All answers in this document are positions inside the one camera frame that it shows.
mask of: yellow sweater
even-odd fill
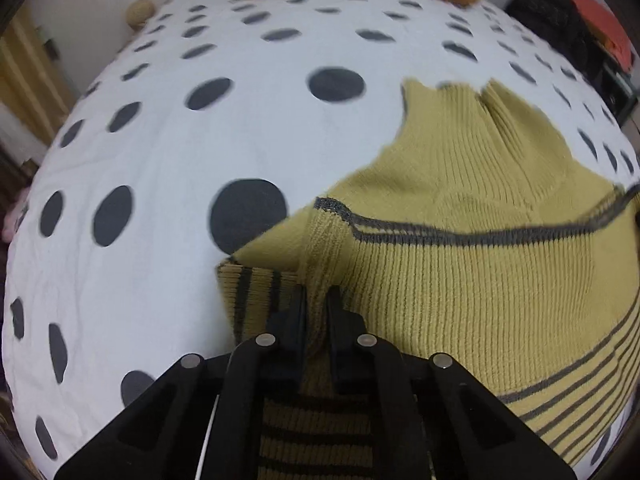
[[[569,464],[636,384],[636,190],[575,162],[496,82],[477,94],[409,80],[404,94],[398,138],[369,167],[218,269],[238,341],[307,288],[305,381],[266,403],[261,478],[372,476],[366,403],[331,390],[330,285],[402,352],[453,355]]]

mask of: black bag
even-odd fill
[[[547,40],[576,70],[586,70],[594,38],[573,0],[512,0],[504,10]]]

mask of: yellow curtain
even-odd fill
[[[0,38],[0,101],[47,146],[75,101],[47,57],[26,6]]]

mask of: white bedsheet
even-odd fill
[[[587,168],[638,179],[596,92],[491,4],[170,1],[76,105],[10,247],[2,357],[48,478],[181,355],[232,348],[216,265],[372,161],[408,76],[496,78]]]

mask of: gray stripe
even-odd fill
[[[604,339],[602,339],[596,346],[594,346],[593,349],[591,349],[589,352],[583,355],[580,359],[566,366],[559,372],[556,372],[551,377],[546,378],[543,381],[540,381],[539,383],[532,384],[531,386],[527,386],[526,388],[524,388],[523,390],[520,390],[519,392],[511,392],[509,394],[498,396],[498,399],[500,399],[505,404],[515,402],[516,400],[525,399],[526,397],[532,396],[533,394],[539,392],[540,390],[544,390],[545,388],[551,386],[552,384],[557,383],[560,379],[566,377],[568,374],[570,374],[574,370],[581,367],[587,361],[590,361],[590,359],[592,359],[600,350],[602,350],[611,341],[611,338],[615,336],[620,331],[620,329],[625,325],[629,316],[631,316],[631,313],[636,307],[639,294],[640,294],[640,288],[636,290],[636,296],[634,297],[633,303],[631,304],[631,308],[626,312],[625,317],[623,317],[622,320],[620,320],[620,322],[615,327],[613,327],[613,330],[611,330],[611,332],[609,332]]]
[[[626,374],[625,377],[625,381],[626,382],[629,378],[629,376],[631,374],[634,374],[635,377],[638,377],[638,365],[640,364],[640,354],[636,353],[636,359],[634,361],[633,366],[630,368],[630,370],[628,371],[628,373]],[[616,382],[616,385],[612,388],[612,390],[610,390],[610,392],[607,394],[607,396],[602,399],[602,401],[599,403],[601,404],[602,402],[604,402],[605,400],[607,400],[607,398],[613,393],[613,391],[615,390],[615,388],[618,387],[618,384],[620,384],[620,382],[622,381],[622,375],[620,375],[620,378],[618,379],[618,381]],[[589,429],[587,431],[585,431],[581,436],[579,436],[576,440],[574,440],[574,442],[567,448],[565,449],[562,453],[561,453],[561,457],[564,458],[565,456],[568,455],[568,453],[574,448],[576,447],[578,444],[580,444],[588,434],[590,434],[593,430],[595,430],[595,428],[604,420],[604,418],[609,415],[609,412],[612,412],[611,415],[609,415],[609,423],[608,425],[611,425],[613,423],[614,420],[616,420],[616,417],[620,414],[620,409],[622,409],[623,406],[620,406],[619,409],[616,410],[612,410],[612,407],[615,406],[619,401],[620,401],[620,397],[624,396],[624,401],[626,402],[626,400],[628,400],[628,394],[630,391],[632,391],[634,388],[636,387],[636,382],[635,381],[631,381],[631,384],[629,384],[629,386],[625,389],[622,389],[618,392],[618,394],[616,395],[616,398],[613,400],[613,402],[611,403],[611,407],[604,412],[602,415],[599,416],[598,420],[596,420],[593,424],[591,424],[591,426],[589,427]],[[587,420],[587,418],[589,418],[589,416],[591,416],[600,406],[599,404],[597,404],[596,406],[593,406],[587,413],[585,413],[579,420],[576,420],[576,422],[574,424],[572,424],[572,430],[574,430],[577,426],[579,426],[581,423],[583,423],[585,420]]]
[[[279,270],[274,270],[271,276],[271,285],[269,287],[269,314],[273,314],[280,310],[280,281],[282,274]]]
[[[631,369],[629,370],[629,372],[631,372],[631,370],[633,370],[635,367],[638,366],[638,358],[640,358],[640,354],[638,353],[638,343],[640,342],[640,339],[637,339],[635,344],[634,344],[634,350],[632,352],[632,355],[635,355],[635,357],[633,358],[629,358],[625,364],[622,367],[622,371],[620,372],[620,376],[618,377],[618,380],[616,381],[616,384],[614,384],[609,391],[599,400],[599,402],[597,404],[594,404],[593,406],[590,407],[590,409],[587,410],[587,412],[585,412],[578,420],[576,420],[572,425],[570,425],[566,430],[564,430],[560,436],[558,436],[551,444],[549,444],[549,446],[551,448],[556,448],[558,446],[558,444],[560,444],[567,436],[569,436],[571,433],[573,433],[575,431],[576,428],[578,428],[578,426],[580,426],[585,420],[588,420],[588,418],[593,415],[593,413],[595,413],[602,405],[603,403],[605,403],[607,401],[607,399],[609,399],[610,396],[613,395],[613,393],[616,391],[617,387],[620,385],[620,383],[623,381],[623,375],[625,374],[625,372],[627,371],[628,366],[632,363],[635,362],[636,364],[634,366],[631,367]],[[620,395],[622,395],[624,390],[620,390],[618,395],[616,396],[616,399],[610,404],[611,406],[615,405],[616,402],[618,402],[618,399],[620,398]],[[584,433],[581,437],[579,437],[577,440],[575,440],[571,446],[569,446],[567,449],[565,449],[562,454],[561,457],[565,457],[567,455],[567,453],[569,453],[575,446],[577,446],[584,438],[585,436],[590,432],[593,431],[593,428],[595,426],[598,425],[599,422],[602,421],[602,419],[607,415],[607,413],[603,413],[600,418],[596,421],[596,423],[592,424],[589,431],[587,431],[586,433]]]
[[[613,417],[611,419],[609,427],[611,427],[613,425],[613,422],[616,420],[616,418],[618,418],[618,415],[621,412],[622,412],[622,410],[615,417]],[[629,415],[629,418],[626,420],[625,425],[618,430],[618,435],[616,436],[616,438],[619,437],[622,434],[622,432],[624,431],[626,425],[630,424],[636,418],[636,416],[638,416],[638,413],[639,413],[638,407],[636,406],[636,408],[631,411],[631,413]],[[585,446],[583,446],[582,449],[578,453],[576,453],[576,456],[583,456],[588,450],[590,450],[593,447],[593,445],[596,443],[596,441],[597,441],[597,438],[592,438],[591,440],[589,440],[588,443]]]
[[[369,407],[363,400],[340,397],[313,397],[306,395],[279,396],[269,394],[267,399],[287,408],[299,408],[310,412],[333,413],[338,415],[367,415]]]
[[[293,476],[326,476],[334,478],[336,476],[348,476],[358,478],[375,478],[376,475],[372,467],[363,467],[359,465],[342,465],[342,464],[293,464],[273,460],[271,458],[260,457],[260,467],[271,469],[279,473]]]
[[[238,284],[236,285],[236,301],[234,303],[234,337],[236,338],[236,344],[242,342],[242,329],[244,328],[244,318],[246,315],[246,298],[249,295],[252,273],[253,269],[243,267],[238,277]]]
[[[540,415],[540,413],[546,412],[546,410],[555,406],[558,402],[560,402],[560,400],[564,399],[567,395],[569,395],[570,393],[573,393],[575,390],[580,388],[580,386],[583,386],[587,382],[591,381],[613,359],[613,357],[616,355],[616,351],[618,350],[618,348],[620,348],[623,345],[623,343],[626,341],[626,339],[634,330],[636,331],[636,336],[637,336],[638,319],[640,319],[640,308],[636,309],[636,318],[634,319],[633,323],[629,327],[629,330],[626,331],[625,335],[623,335],[622,339],[620,339],[620,341],[616,343],[616,345],[613,347],[613,350],[609,353],[609,355],[603,361],[601,361],[600,364],[598,364],[598,366],[596,366],[593,369],[593,371],[581,377],[579,381],[569,386],[563,392],[557,394],[553,399],[548,400],[547,402],[540,404],[540,406],[531,410],[530,412],[527,412],[521,415],[520,420],[522,422],[527,422],[528,420],[531,420],[532,418],[537,417],[538,415]]]
[[[580,397],[580,399],[576,400],[571,406],[569,406],[562,413],[560,413],[558,416],[556,416],[556,418],[554,418],[551,422],[549,422],[548,424],[545,424],[542,428],[537,430],[536,431],[536,435],[537,436],[543,436],[544,434],[548,433],[550,430],[552,430],[554,427],[556,427],[560,422],[565,420],[565,418],[567,418],[569,415],[571,415],[575,410],[577,410],[580,406],[582,406],[587,400],[593,399],[593,396],[601,388],[606,386],[607,383],[609,383],[609,381],[612,380],[613,377],[616,376],[616,374],[620,370],[620,362],[621,362],[622,358],[631,349],[631,347],[633,347],[633,346],[637,347],[638,346],[638,341],[639,340],[640,339],[638,338],[638,332],[636,332],[636,336],[631,340],[629,345],[620,354],[620,358],[616,362],[615,368],[613,368],[612,371],[610,371],[598,384],[596,384],[596,386],[594,386],[591,390],[589,390],[582,397]],[[630,357],[629,360],[627,360],[624,363],[623,368],[626,367],[632,359],[633,359],[633,357]],[[618,382],[616,383],[616,386],[613,388],[613,390],[615,390],[615,388],[618,386],[618,383],[620,382],[620,378],[622,377],[622,374],[623,374],[623,372],[620,372],[620,376],[618,377]],[[607,398],[610,394],[612,394],[613,390],[610,390],[607,393],[607,395],[605,396],[605,398]]]
[[[616,191],[615,200],[603,209],[594,211],[590,218],[582,222],[516,227],[471,234],[445,231],[428,225],[367,218],[352,212],[339,200],[328,197],[316,198],[314,208],[336,213],[350,225],[353,237],[365,242],[424,246],[512,246],[561,240],[599,231],[614,221],[638,192],[640,192],[640,185],[631,187],[625,194]],[[364,233],[357,228],[357,225],[404,233]]]
[[[265,424],[262,426],[262,436],[306,446],[373,446],[373,435],[370,433],[302,433]]]

